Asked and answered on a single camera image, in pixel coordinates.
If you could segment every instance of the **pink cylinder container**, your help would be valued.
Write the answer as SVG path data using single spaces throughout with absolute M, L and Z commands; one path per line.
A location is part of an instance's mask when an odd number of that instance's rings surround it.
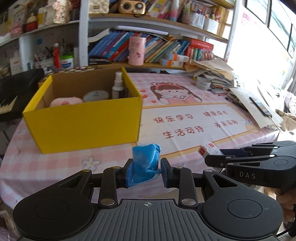
M 144 64 L 146 38 L 130 37 L 128 45 L 128 63 L 140 66 Z

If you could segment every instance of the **das logo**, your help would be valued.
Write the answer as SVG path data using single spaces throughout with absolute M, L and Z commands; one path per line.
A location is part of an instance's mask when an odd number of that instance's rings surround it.
M 245 173 L 239 172 L 239 176 L 240 177 L 244 177 L 244 178 L 252 178 L 252 179 L 255 179 L 256 178 L 255 173 L 249 174 L 247 172 L 245 172 Z

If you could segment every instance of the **crosshair marking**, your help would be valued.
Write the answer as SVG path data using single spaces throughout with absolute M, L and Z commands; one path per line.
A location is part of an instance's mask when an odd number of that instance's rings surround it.
M 146 207 L 150 207 L 150 206 L 153 205 L 153 204 L 150 203 L 150 202 L 146 202 L 146 203 L 144 203 L 143 205 L 145 205 Z

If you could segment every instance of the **black keyboard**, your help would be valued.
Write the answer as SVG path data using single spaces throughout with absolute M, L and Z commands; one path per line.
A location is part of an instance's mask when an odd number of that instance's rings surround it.
M 22 117 L 43 77 L 43 69 L 33 69 L 0 80 L 0 122 Z

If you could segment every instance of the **flower print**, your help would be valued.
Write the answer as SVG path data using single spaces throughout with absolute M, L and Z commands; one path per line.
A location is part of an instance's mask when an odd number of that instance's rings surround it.
M 82 169 L 90 169 L 92 171 L 96 171 L 97 165 L 100 164 L 100 161 L 94 160 L 94 158 L 90 156 L 89 158 L 83 160 L 81 163 L 83 165 Z

